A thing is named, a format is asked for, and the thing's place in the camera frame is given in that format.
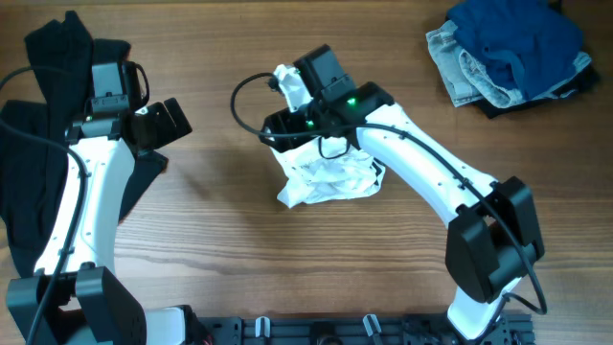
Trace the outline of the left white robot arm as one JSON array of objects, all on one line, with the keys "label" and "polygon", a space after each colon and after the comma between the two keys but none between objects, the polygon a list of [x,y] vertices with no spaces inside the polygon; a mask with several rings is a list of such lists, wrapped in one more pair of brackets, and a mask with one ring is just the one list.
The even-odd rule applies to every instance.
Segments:
[{"label": "left white robot arm", "polygon": [[194,344],[185,306],[145,310],[118,280],[114,247],[135,161],[189,133],[178,101],[126,105],[68,126],[68,173],[49,241],[31,278],[10,282],[7,306],[29,344]]}]

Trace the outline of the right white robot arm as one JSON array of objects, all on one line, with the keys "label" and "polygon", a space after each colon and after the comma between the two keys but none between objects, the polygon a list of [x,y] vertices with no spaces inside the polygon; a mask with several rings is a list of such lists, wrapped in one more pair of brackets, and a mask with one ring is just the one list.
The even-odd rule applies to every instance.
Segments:
[{"label": "right white robot arm", "polygon": [[294,207],[371,196],[386,171],[398,174],[446,229],[445,264],[457,286],[451,328],[470,342],[485,339],[544,253],[529,187],[469,167],[374,84],[321,106],[299,81],[269,83],[287,103],[261,135],[287,178],[279,200]]}]

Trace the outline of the white t-shirt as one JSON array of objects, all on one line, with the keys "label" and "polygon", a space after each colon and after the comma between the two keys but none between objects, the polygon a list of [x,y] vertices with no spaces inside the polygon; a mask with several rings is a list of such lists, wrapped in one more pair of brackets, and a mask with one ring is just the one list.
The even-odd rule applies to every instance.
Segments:
[{"label": "white t-shirt", "polygon": [[[307,108],[312,97],[296,67],[280,64],[273,75],[291,113]],[[277,199],[289,208],[372,196],[380,190],[385,174],[382,163],[345,138],[317,137],[297,149],[271,150],[287,177]]]}]

